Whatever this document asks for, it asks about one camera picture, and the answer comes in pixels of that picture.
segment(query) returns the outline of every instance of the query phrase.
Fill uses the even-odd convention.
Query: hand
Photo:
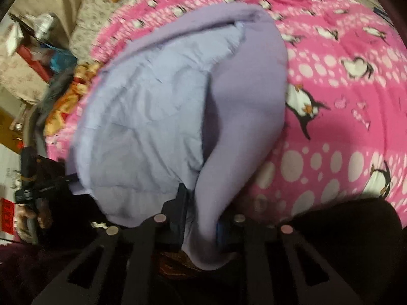
[[[42,200],[38,208],[38,223],[42,229],[48,229],[52,225],[52,215],[48,206],[48,201]],[[27,219],[34,219],[36,214],[24,204],[16,205],[14,212],[14,227],[18,236],[27,243],[31,243],[31,235],[28,232]]]

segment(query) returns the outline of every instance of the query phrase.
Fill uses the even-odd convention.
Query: gray cloth
[[[68,172],[76,167],[82,191],[129,227],[160,212],[179,182],[196,188],[184,250],[198,266],[216,268],[216,222],[283,127],[286,64],[279,31],[261,7],[187,13],[102,70]]]

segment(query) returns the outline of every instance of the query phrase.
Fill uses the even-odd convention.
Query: pink penguin blanket
[[[363,193],[385,198],[406,225],[407,50],[392,27],[358,2],[132,0],[112,14],[92,56],[108,63],[131,40],[191,10],[234,1],[267,10],[288,51],[285,127],[237,207],[276,223]],[[53,159],[66,157],[86,102],[48,138]]]

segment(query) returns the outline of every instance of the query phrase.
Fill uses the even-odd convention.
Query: black metal frame
[[[91,243],[63,272],[61,272],[34,300],[33,305],[97,305],[106,286],[109,267],[120,243],[131,246],[129,266],[121,305],[148,305],[151,277],[154,271],[155,251],[178,252],[184,241],[186,213],[190,194],[180,184],[175,199],[166,202],[158,216],[145,220],[139,227],[122,229],[111,226]],[[242,215],[230,211],[221,218],[219,247],[226,252],[240,252],[244,258],[245,292],[241,304],[277,304],[273,293],[269,269],[267,244],[281,242],[289,269],[294,278],[298,304],[301,305],[361,305],[361,300],[351,287],[335,272],[329,263],[291,226],[267,228]],[[324,271],[327,279],[309,285],[302,269],[298,249],[306,252]],[[73,283],[71,277],[95,252],[101,255],[94,268],[89,285]]]

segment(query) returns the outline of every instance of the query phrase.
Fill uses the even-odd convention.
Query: orange patterned cloth
[[[66,93],[54,105],[44,128],[44,135],[51,136],[65,126],[66,118],[74,111],[81,98],[88,93],[92,79],[102,67],[101,63],[80,64]]]

